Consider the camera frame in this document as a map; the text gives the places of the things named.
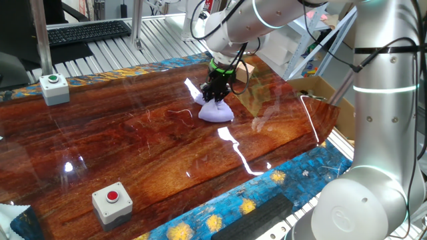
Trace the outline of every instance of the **wooden table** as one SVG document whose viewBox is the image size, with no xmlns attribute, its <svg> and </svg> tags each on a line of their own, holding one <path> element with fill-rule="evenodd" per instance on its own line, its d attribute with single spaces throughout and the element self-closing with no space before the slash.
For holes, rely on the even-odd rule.
<svg viewBox="0 0 427 240">
<path fill-rule="evenodd" d="M 246 61 L 256 70 L 246 93 L 226 97 L 229 123 L 197 117 L 184 81 L 198 87 L 204 64 L 75 87 L 53 107 L 0 104 L 0 202 L 31 205 L 47 239 L 131 239 L 322 143 L 339 110 Z M 91 194 L 117 181 L 133 216 L 103 232 Z"/>
</svg>

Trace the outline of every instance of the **computer monitor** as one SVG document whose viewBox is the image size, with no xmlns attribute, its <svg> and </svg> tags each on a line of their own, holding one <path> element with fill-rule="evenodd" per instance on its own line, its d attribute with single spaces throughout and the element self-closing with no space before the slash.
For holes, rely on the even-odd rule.
<svg viewBox="0 0 427 240">
<path fill-rule="evenodd" d="M 20 59 L 40 64 L 29 0 L 0 0 L 0 91 L 30 83 Z"/>
</svg>

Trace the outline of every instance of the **red button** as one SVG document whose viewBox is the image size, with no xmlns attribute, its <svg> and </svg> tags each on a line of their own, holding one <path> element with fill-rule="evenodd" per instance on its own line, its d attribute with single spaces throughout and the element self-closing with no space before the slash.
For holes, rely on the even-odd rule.
<svg viewBox="0 0 427 240">
<path fill-rule="evenodd" d="M 119 193 L 117 193 L 116 191 L 110 191 L 107 194 L 107 201 L 109 203 L 115 203 L 117 200 L 119 200 Z"/>
</svg>

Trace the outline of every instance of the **black keyboard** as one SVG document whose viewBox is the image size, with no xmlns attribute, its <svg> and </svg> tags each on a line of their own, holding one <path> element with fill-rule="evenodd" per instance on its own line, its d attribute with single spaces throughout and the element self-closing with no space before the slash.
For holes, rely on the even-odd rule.
<svg viewBox="0 0 427 240">
<path fill-rule="evenodd" d="M 131 29 L 123 21 L 106 21 L 47 31 L 50 46 L 111 39 L 130 35 L 130 33 Z"/>
</svg>

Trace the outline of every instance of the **slotted metal table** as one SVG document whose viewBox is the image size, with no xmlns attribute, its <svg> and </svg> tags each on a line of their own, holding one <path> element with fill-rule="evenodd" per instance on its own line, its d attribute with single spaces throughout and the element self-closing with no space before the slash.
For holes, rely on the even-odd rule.
<svg viewBox="0 0 427 240">
<path fill-rule="evenodd" d="M 184 20 L 185 14 L 168 15 Z M 143 49 L 137 50 L 130 44 L 130 37 L 118 37 L 87 43 L 93 56 L 67 61 L 53 66 L 55 73 L 66 77 L 76 77 L 94 73 L 103 73 L 146 63 L 155 63 L 174 57 L 187 57 L 207 51 L 204 41 L 183 42 L 174 28 L 165 22 L 166 16 L 143 17 L 141 39 Z M 132 18 L 121 19 L 131 27 Z M 72 27 L 93 22 L 50 25 L 47 29 Z M 41 76 L 41 69 L 27 72 L 33 82 Z"/>
</svg>

